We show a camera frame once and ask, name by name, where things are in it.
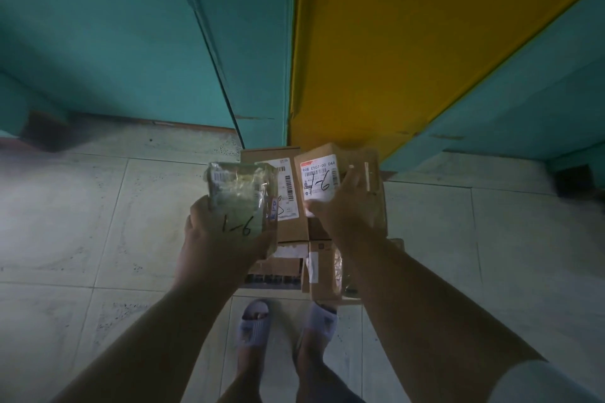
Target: yellow panel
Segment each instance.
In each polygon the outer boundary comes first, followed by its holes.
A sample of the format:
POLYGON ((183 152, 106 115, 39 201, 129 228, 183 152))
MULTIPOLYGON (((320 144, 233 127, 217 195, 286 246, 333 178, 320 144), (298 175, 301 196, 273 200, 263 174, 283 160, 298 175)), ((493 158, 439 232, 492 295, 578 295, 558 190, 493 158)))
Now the yellow panel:
POLYGON ((298 0, 292 144, 387 157, 575 1, 298 0))

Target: white sleeve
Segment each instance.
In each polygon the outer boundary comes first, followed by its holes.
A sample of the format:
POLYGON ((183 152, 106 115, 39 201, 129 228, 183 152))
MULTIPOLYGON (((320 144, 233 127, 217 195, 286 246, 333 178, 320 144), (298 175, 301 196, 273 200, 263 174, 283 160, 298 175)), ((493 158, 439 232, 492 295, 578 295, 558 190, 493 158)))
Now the white sleeve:
POLYGON ((495 385, 488 403, 603 403, 552 364, 533 360, 516 365, 495 385))

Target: person's left hand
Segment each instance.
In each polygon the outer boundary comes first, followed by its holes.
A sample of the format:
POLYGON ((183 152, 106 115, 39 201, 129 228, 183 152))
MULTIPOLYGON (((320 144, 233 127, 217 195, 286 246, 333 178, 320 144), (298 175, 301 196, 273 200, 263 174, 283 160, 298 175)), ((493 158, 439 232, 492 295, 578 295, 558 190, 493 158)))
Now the person's left hand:
POLYGON ((247 239, 239 233, 223 232, 222 218, 210 212, 208 196, 191 206, 174 287, 200 284, 224 291, 230 297, 244 282, 254 262, 265 258, 269 244, 275 239, 274 231, 247 239))

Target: white floor tile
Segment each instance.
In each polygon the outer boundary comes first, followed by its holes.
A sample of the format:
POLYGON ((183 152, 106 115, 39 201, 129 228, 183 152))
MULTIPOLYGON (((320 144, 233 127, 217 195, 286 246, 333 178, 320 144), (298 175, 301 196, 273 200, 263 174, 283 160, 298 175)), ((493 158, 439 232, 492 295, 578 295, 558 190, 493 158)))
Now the white floor tile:
POLYGON ((557 197, 473 190, 486 306, 605 314, 605 216, 557 197))
POLYGON ((605 398, 605 316, 542 310, 493 314, 573 380, 605 398))
POLYGON ((481 276, 468 188, 385 182, 389 236, 478 302, 481 276))
POLYGON ((71 128, 67 151, 90 155, 208 164, 239 161, 235 133, 202 131, 167 125, 111 121, 79 116, 71 128))
POLYGON ((390 180, 556 195, 552 177, 541 161, 447 151, 390 180))
MULTIPOLYGON (((233 297, 227 349, 223 367, 221 394, 229 387, 237 371, 237 329, 244 309, 252 301, 233 297)), ((273 317, 261 382, 264 403, 294 401, 298 376, 292 363, 292 350, 306 319, 310 301, 268 300, 273 317)), ((337 332, 326 348, 325 363, 361 395, 361 306, 342 306, 338 310, 337 332)))
POLYGON ((48 401, 66 384, 91 291, 0 284, 0 401, 48 401))
MULTIPOLYGON (((159 292, 95 289, 82 331, 75 369, 84 369, 154 303, 159 292)), ((218 399, 231 302, 221 311, 201 348, 183 402, 218 399)))
POLYGON ((365 309, 363 329, 363 399, 367 403, 409 402, 410 399, 399 382, 365 309))
POLYGON ((0 281, 92 286, 126 160, 0 153, 0 281))
POLYGON ((170 288, 189 208, 208 193, 205 170, 196 164, 128 161, 95 286, 170 288))

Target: leg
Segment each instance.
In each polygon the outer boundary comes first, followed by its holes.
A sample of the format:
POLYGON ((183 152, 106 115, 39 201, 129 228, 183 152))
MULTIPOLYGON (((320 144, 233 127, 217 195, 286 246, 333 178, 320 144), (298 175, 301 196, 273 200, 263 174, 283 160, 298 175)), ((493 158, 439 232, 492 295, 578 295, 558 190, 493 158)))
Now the leg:
POLYGON ((241 318, 237 375, 217 403, 261 403, 261 376, 270 326, 268 307, 262 301, 253 301, 241 318))
POLYGON ((297 403, 357 403, 363 401, 349 390, 342 379, 324 363, 324 351, 336 330, 336 320, 333 321, 333 324, 331 323, 331 320, 335 318, 337 317, 334 312, 320 308, 316 304, 312 305, 295 358, 300 381, 297 403))

